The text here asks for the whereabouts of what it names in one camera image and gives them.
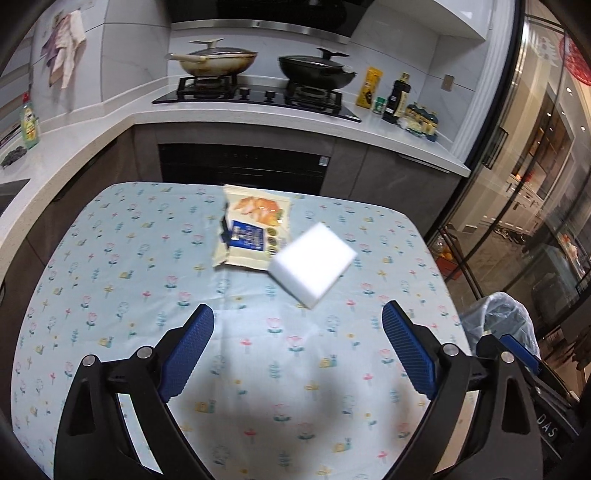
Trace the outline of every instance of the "floral pattern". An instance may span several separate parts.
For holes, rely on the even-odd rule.
[[[313,310],[266,273],[211,267],[221,187],[125,183],[83,209],[33,294],[12,371],[15,434],[49,476],[82,358],[155,345],[205,303],[213,337],[168,406],[216,480],[383,478],[428,401],[384,334],[382,306],[397,300],[442,343],[469,352],[465,334],[406,216],[287,195],[293,237],[323,222],[358,252]],[[129,398],[121,404],[143,464],[158,470]]]

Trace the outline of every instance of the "tablecloth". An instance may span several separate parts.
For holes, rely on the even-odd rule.
[[[287,194],[291,234],[317,222],[358,253],[308,310],[266,273],[212,268],[221,187],[125,183],[81,212],[45,269],[12,373],[14,432],[52,476],[60,413],[81,359],[129,357],[200,303],[215,331],[169,405],[217,480],[379,480],[428,401],[381,327],[397,300],[414,322],[469,353],[423,240],[396,211]],[[144,465],[157,469],[129,398],[122,409]]]

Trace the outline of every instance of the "blue gripper pad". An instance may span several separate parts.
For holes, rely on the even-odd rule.
[[[515,340],[509,333],[501,336],[499,339],[501,343],[515,355],[521,363],[523,363],[534,375],[540,374],[540,360],[537,359],[530,351]]]
[[[213,333],[213,310],[204,305],[162,367],[158,393],[164,403],[180,395]]]
[[[415,329],[421,327],[413,325],[395,301],[384,305],[382,325],[414,389],[426,395],[429,400],[434,399],[437,394],[436,357],[427,350],[429,346],[424,345],[417,337]]]

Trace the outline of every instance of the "white sponge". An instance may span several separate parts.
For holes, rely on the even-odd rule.
[[[310,309],[356,256],[330,229],[317,223],[273,257],[269,273]]]

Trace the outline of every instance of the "trash can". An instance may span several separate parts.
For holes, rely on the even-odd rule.
[[[460,314],[472,353],[486,333],[500,338],[509,333],[530,353],[540,358],[540,348],[535,340],[534,324],[527,309],[510,295],[498,291],[473,303]]]

